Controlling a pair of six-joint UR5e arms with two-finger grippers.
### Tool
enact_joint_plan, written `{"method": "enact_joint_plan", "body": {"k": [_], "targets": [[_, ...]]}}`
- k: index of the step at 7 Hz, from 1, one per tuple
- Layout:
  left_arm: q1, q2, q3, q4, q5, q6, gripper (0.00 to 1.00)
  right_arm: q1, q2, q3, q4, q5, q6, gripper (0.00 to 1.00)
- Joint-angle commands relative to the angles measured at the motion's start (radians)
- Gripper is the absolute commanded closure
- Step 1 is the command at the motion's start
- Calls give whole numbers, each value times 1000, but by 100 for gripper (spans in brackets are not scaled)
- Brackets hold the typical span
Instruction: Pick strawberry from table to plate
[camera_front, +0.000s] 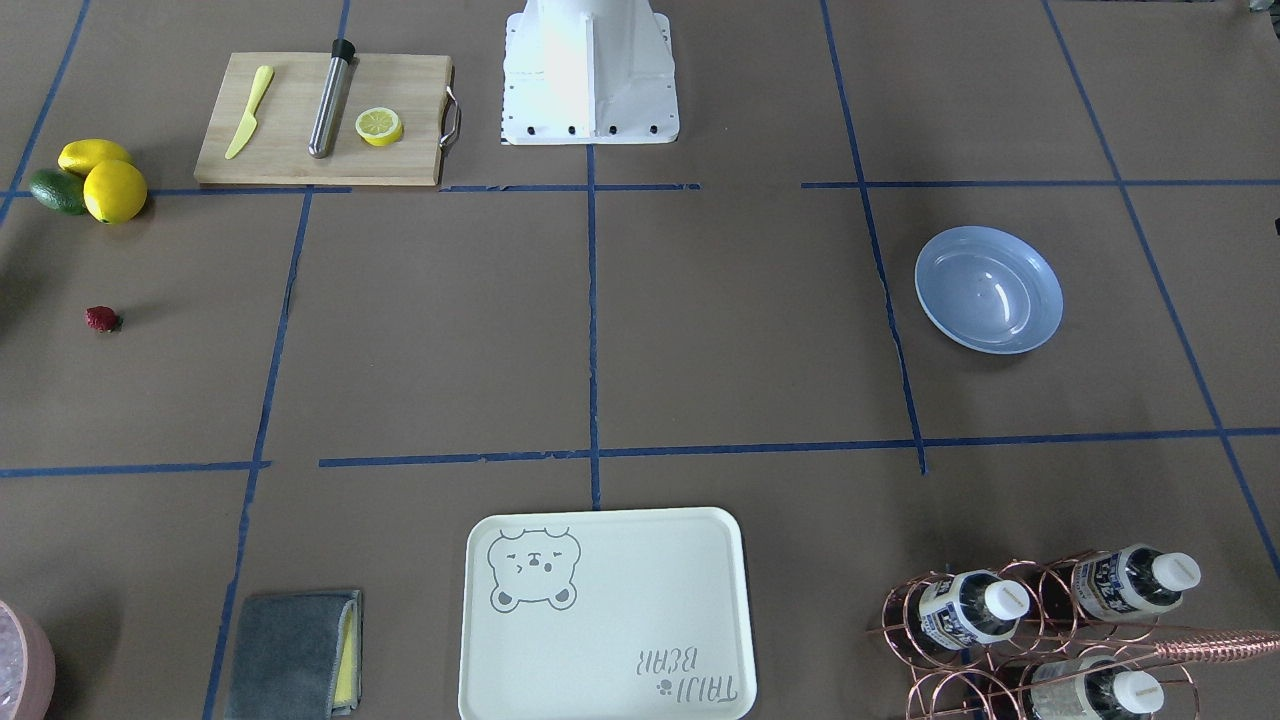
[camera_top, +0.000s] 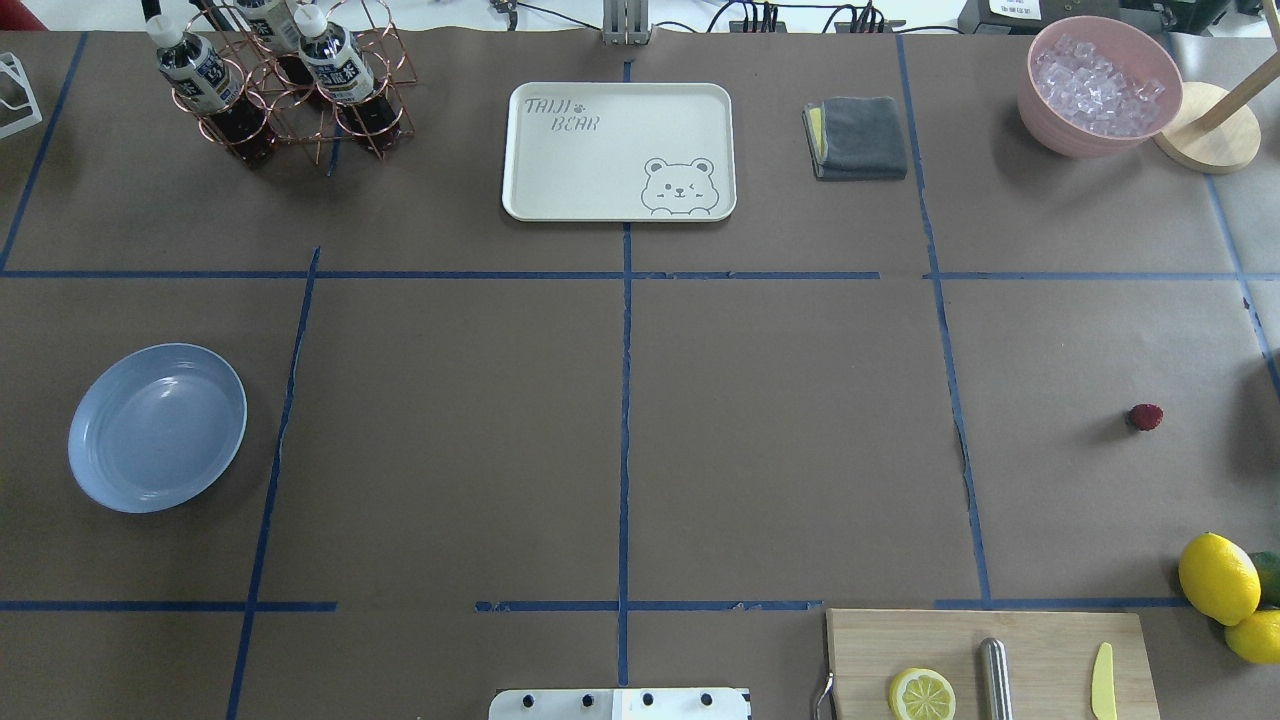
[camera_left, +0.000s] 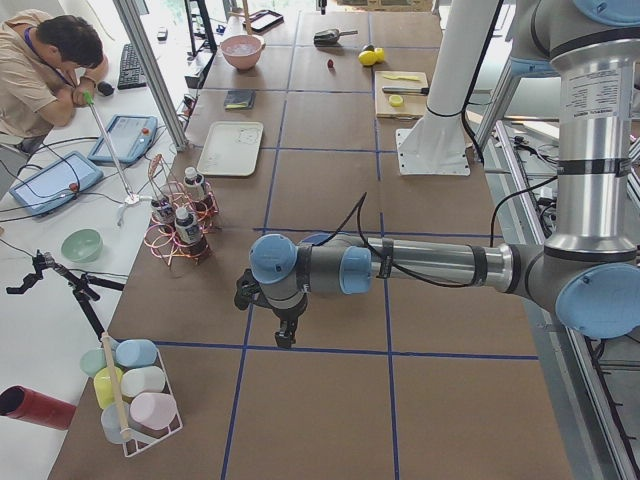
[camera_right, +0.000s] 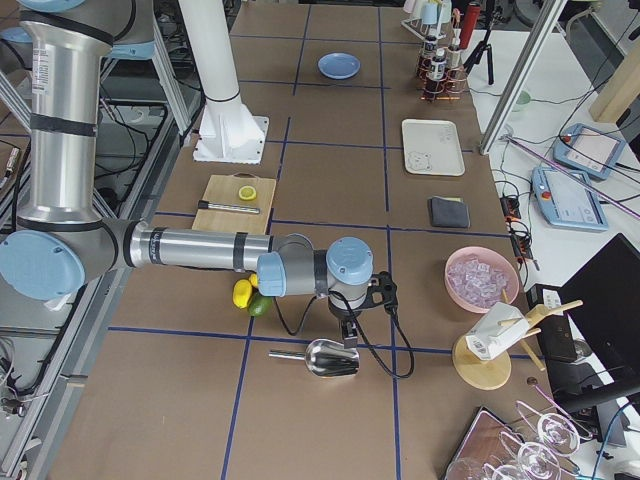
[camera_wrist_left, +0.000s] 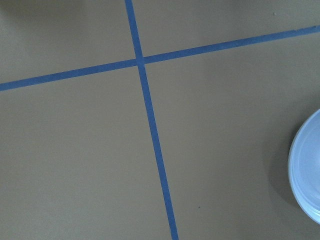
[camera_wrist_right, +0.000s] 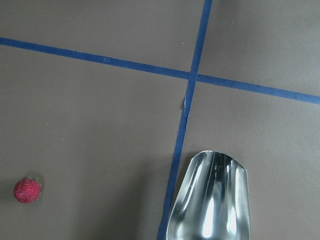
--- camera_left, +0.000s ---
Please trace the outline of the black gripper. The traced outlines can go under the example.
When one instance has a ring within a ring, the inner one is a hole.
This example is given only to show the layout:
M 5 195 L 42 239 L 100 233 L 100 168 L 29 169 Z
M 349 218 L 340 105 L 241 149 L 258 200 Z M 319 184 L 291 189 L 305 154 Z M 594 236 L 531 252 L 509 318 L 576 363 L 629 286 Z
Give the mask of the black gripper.
M 306 295 L 295 292 L 285 299 L 276 299 L 267 295 L 266 287 L 260 284 L 247 268 L 236 281 L 234 305 L 246 310 L 250 305 L 268 308 L 280 319 L 280 330 L 274 333 L 279 348 L 291 347 L 291 331 L 297 328 L 299 317 L 306 310 Z

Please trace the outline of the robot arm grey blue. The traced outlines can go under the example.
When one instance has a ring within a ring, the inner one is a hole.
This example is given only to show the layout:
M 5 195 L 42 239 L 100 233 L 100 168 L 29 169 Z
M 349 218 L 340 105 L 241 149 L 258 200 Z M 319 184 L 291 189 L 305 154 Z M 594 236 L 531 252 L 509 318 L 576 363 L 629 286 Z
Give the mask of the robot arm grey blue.
M 540 246 L 480 247 L 335 233 L 311 244 L 257 239 L 237 280 L 235 305 L 272 310 L 278 346 L 294 344 L 312 292 L 358 294 L 374 278 L 409 277 L 445 288 L 490 286 L 529 299 L 593 339 L 639 324 L 636 245 L 625 235 L 634 65 L 635 1 L 520 1 L 509 68 L 557 73 L 556 227 Z

